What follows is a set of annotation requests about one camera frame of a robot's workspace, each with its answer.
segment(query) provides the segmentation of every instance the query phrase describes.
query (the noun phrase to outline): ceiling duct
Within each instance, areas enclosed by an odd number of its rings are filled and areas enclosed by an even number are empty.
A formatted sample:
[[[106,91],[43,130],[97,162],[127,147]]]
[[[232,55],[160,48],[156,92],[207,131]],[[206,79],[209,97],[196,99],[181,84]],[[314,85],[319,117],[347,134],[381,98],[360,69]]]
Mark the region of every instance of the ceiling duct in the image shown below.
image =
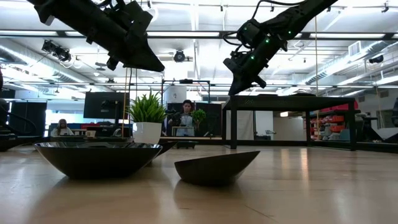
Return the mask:
[[[358,41],[353,45],[349,46],[349,51],[345,54],[337,57],[336,59],[332,60],[331,62],[326,63],[326,65],[322,66],[322,68],[318,69],[318,76],[317,71],[313,71],[304,78],[303,81],[299,83],[299,85],[311,85],[315,83],[318,79],[321,80],[322,78],[328,77],[330,75],[336,74],[344,69],[349,68],[353,65],[353,62],[357,62],[358,60],[367,60],[373,58],[377,55],[384,54],[388,52],[389,47],[392,47],[397,42],[394,40],[388,41]],[[279,95],[290,95],[293,92],[299,90],[299,87],[291,87],[286,88],[280,91]]]
[[[336,72],[342,71],[350,66],[352,66],[353,62],[358,61],[360,59],[367,60],[369,58],[373,58],[377,54],[379,54],[382,50],[395,44],[396,41],[360,41],[355,43],[355,45],[360,45],[360,50],[356,54],[352,54],[351,51],[339,56],[338,58],[328,62],[321,69],[319,69],[319,73],[317,76],[317,71],[313,71],[308,74],[308,77],[305,79],[306,85],[311,85],[312,83],[320,80],[321,78],[328,77],[329,75],[333,75]]]
[[[13,54],[10,54],[6,50],[0,48],[0,63],[1,64],[19,64],[19,65],[27,65],[25,61],[23,61],[21,58],[16,57]]]
[[[26,64],[28,65],[40,66],[40,68],[43,68],[45,70],[43,72],[49,73],[49,78],[53,75],[60,75],[61,77],[65,76],[69,79],[72,79],[73,82],[95,82],[94,80],[87,78],[84,75],[81,75],[77,72],[74,72],[73,70],[70,70],[69,68],[61,66],[58,62],[50,60],[46,57],[43,58],[43,55],[29,50],[28,48],[23,47],[10,39],[1,38],[0,49],[8,52],[15,57],[20,58],[21,60],[26,61]],[[96,86],[95,88],[97,88],[98,91],[113,91],[106,86]]]

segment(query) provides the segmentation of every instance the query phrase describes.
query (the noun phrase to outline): security camera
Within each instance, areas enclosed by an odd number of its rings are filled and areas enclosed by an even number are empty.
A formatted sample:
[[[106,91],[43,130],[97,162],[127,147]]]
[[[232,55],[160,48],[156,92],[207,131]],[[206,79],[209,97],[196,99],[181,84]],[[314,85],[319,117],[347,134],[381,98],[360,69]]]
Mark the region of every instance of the security camera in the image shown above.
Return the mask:
[[[185,60],[185,54],[183,50],[177,50],[177,52],[174,55],[174,61],[175,62],[183,62]]]

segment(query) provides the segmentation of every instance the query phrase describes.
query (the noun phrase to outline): ceiling pipe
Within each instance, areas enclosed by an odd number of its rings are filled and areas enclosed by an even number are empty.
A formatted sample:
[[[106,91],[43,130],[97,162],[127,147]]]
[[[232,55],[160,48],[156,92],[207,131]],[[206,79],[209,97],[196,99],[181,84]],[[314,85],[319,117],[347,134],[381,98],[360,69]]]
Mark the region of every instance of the ceiling pipe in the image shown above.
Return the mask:
[[[315,83],[317,80],[321,80],[322,78],[328,77],[330,75],[336,74],[339,71],[347,69],[348,67],[353,65],[353,62],[357,62],[360,59],[367,60],[376,54],[379,54],[384,49],[392,47],[397,42],[394,40],[388,41],[377,41],[377,42],[370,42],[370,41],[361,41],[361,48],[362,50],[356,55],[349,55],[349,52],[346,52],[340,57],[335,58],[331,62],[328,62],[322,68],[320,68],[317,73],[316,70],[309,73],[307,77],[299,83],[299,85],[311,85]],[[293,87],[293,88],[286,88],[279,92],[279,95],[290,95],[293,92],[299,90],[300,88]]]
[[[43,55],[40,55],[20,44],[13,42],[7,38],[0,38],[0,49],[5,50],[6,52],[14,55],[15,57],[20,58],[27,62],[28,68],[36,69],[43,73],[48,73],[47,76],[50,78],[53,75],[64,75],[67,78],[72,79],[74,82],[95,82],[94,80],[85,77],[73,70],[65,68],[61,66],[58,62],[54,62],[53,60],[46,58]],[[98,91],[113,91],[112,89],[106,86],[97,86]]]

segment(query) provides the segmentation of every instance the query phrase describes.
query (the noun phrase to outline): person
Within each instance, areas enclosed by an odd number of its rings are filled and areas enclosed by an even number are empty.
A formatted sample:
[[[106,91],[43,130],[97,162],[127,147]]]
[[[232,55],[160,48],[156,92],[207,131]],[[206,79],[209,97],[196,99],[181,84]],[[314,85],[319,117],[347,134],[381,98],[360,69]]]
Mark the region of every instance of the person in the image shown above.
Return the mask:
[[[193,103],[190,100],[185,100],[182,103],[182,112],[179,113],[178,116],[174,116],[174,118],[170,119],[169,124],[178,122],[178,121],[173,121],[173,119],[179,119],[179,126],[195,127],[193,123],[193,118],[191,116],[192,109],[193,109]],[[179,137],[195,136],[195,131],[193,128],[178,128],[176,136]]]
[[[58,126],[51,131],[51,137],[64,135],[73,135],[73,132],[67,127],[67,121],[61,119],[58,122]]]

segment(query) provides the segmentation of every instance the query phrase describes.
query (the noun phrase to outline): robotic arm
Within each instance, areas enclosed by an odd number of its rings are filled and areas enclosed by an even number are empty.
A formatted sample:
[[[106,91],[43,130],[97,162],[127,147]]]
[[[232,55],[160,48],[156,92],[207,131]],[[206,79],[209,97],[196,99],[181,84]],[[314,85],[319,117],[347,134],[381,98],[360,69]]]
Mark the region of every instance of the robotic arm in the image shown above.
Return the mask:
[[[286,9],[273,19],[260,23],[254,16],[261,2],[294,7]],[[267,83],[259,77],[261,70],[268,67],[268,62],[279,49],[287,51],[288,40],[292,40],[308,22],[335,2],[337,0],[305,0],[288,4],[260,0],[252,19],[245,22],[237,32],[230,33],[236,33],[241,44],[235,44],[238,48],[231,52],[231,58],[224,60],[224,64],[233,73],[233,82],[228,95],[232,96],[252,87],[253,82],[265,88]],[[250,51],[238,52],[242,46]]]
[[[136,1],[125,4],[117,0],[115,6],[111,0],[99,4],[91,0],[28,1],[34,5],[42,23],[49,26],[56,17],[87,37],[89,44],[96,42],[108,50],[110,58],[106,64],[109,69],[115,70],[122,62],[127,68],[164,70],[148,45],[146,29],[152,16]]]

